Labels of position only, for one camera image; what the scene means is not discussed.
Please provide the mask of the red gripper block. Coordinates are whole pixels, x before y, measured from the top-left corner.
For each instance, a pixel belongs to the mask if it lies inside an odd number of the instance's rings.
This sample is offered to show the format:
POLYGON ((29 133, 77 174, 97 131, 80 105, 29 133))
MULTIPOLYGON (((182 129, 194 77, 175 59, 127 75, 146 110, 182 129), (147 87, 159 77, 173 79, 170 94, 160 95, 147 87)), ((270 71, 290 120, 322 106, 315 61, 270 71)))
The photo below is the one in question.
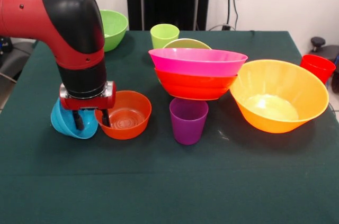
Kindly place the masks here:
POLYGON ((111 109, 115 104, 116 84, 113 81, 107 81, 104 91, 98 96, 91 98, 74 98, 70 96, 61 83, 59 88, 59 99, 64 109, 72 110, 73 119, 77 130, 82 131, 84 124, 78 110, 81 109, 99 109, 102 112, 102 123, 106 127, 110 127, 109 113, 107 109, 111 109))

